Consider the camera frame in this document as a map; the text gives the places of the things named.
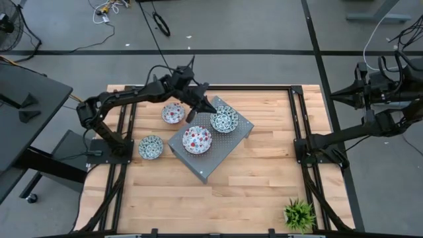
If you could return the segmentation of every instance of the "potted plant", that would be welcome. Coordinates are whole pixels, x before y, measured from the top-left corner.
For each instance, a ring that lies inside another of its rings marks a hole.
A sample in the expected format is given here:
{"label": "potted plant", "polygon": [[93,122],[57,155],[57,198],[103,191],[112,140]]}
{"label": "potted plant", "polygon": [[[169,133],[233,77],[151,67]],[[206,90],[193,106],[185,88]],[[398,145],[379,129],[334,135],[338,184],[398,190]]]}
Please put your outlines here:
{"label": "potted plant", "polygon": [[289,201],[290,205],[284,210],[286,226],[290,230],[300,230],[304,234],[315,223],[316,216],[311,213],[311,204],[299,201],[298,198],[294,202],[291,199]]}

